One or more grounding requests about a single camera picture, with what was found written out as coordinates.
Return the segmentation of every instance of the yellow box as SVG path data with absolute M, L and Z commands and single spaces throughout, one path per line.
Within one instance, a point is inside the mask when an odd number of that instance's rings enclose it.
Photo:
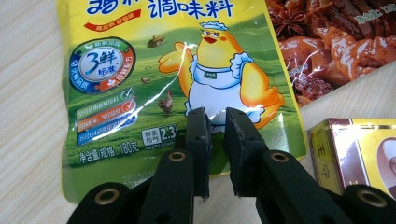
M 322 187 L 365 184 L 396 199 L 396 119 L 325 119 L 308 135 Z

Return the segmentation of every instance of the chicken mascot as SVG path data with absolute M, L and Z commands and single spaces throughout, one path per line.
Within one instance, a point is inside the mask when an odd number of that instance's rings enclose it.
M 285 104 L 277 87 L 269 88 L 268 76 L 243 51 L 228 28 L 220 22 L 202 22 L 196 54 L 191 46 L 177 42 L 175 50 L 159 60 L 162 73 L 178 71 L 178 80 L 188 98 L 187 114 L 204 107 L 212 133 L 224 133 L 225 108 L 245 111 L 256 128 L 267 124 Z

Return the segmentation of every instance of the star anise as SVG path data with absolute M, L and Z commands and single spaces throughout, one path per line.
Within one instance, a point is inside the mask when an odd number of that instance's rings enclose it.
M 276 37 L 283 40 L 297 35 L 307 35 L 304 29 L 306 24 L 303 23 L 305 13 L 304 11 L 291 13 L 286 7 L 283 7 L 277 15 L 270 11 L 271 22 L 276 29 Z

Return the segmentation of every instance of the light wood surface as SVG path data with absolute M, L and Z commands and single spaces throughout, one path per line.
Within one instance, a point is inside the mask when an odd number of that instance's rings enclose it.
M 0 223 L 66 223 L 61 191 L 67 115 L 55 1 L 0 2 Z M 327 117 L 396 118 L 396 63 L 302 109 L 308 129 Z M 312 174 L 310 158 L 302 161 Z M 195 200 L 194 223 L 260 223 L 253 199 L 233 196 L 228 176 Z

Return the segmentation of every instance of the plastic wrapper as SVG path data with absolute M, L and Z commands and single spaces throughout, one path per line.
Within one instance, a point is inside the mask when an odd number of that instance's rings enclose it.
M 266 0 L 299 106 L 396 59 L 395 0 Z
M 58 0 L 65 198 L 153 176 L 198 107 L 212 123 L 212 175 L 229 172 L 226 107 L 248 113 L 269 148 L 302 158 L 304 128 L 265 9 L 259 0 Z

